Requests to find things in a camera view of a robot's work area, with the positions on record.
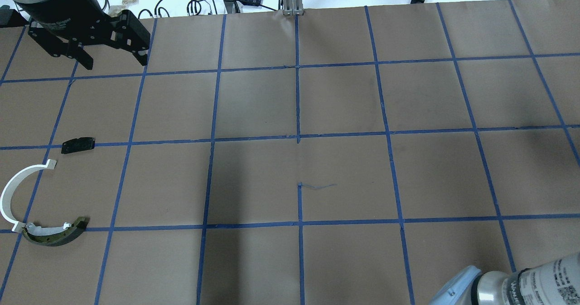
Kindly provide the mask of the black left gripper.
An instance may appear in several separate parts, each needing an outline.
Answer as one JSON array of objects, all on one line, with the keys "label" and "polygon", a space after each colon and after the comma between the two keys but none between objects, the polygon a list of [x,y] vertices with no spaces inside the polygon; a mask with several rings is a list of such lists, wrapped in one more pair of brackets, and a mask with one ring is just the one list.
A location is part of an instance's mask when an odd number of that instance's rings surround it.
[{"label": "black left gripper", "polygon": [[75,59],[87,70],[94,60],[83,45],[107,45],[148,64],[151,34],[130,10],[112,17],[102,10],[46,10],[32,16],[28,35],[50,56]]}]

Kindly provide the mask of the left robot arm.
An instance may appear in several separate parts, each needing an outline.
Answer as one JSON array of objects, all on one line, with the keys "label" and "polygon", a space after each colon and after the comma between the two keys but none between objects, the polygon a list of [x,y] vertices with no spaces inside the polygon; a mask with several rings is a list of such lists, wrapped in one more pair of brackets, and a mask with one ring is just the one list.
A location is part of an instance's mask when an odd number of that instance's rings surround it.
[{"label": "left robot arm", "polygon": [[75,59],[85,69],[93,57],[85,46],[107,45],[148,63],[151,34],[130,10],[110,16],[97,0],[13,0],[29,16],[29,36],[50,56]]}]

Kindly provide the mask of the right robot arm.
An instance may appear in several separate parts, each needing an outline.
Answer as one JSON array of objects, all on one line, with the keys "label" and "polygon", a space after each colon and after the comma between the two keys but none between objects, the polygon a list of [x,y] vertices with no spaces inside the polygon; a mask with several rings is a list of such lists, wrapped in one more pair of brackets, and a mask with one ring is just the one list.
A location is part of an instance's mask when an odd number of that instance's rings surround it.
[{"label": "right robot arm", "polygon": [[429,301],[430,305],[578,305],[578,252],[512,274],[467,266]]}]

